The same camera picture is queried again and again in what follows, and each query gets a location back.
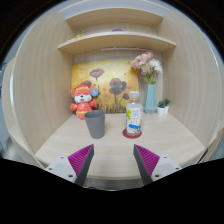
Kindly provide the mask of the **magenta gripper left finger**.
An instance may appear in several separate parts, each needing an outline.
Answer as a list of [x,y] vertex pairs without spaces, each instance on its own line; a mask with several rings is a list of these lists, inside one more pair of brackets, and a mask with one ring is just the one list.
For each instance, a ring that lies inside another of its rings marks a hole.
[[70,156],[60,156],[52,162],[46,171],[83,186],[94,155],[94,145],[88,145]]

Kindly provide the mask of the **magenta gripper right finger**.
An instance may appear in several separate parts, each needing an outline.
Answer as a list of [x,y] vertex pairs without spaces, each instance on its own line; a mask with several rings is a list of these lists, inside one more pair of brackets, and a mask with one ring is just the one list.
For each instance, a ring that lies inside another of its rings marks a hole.
[[144,185],[181,170],[181,167],[168,156],[159,156],[137,144],[134,145],[133,154]]

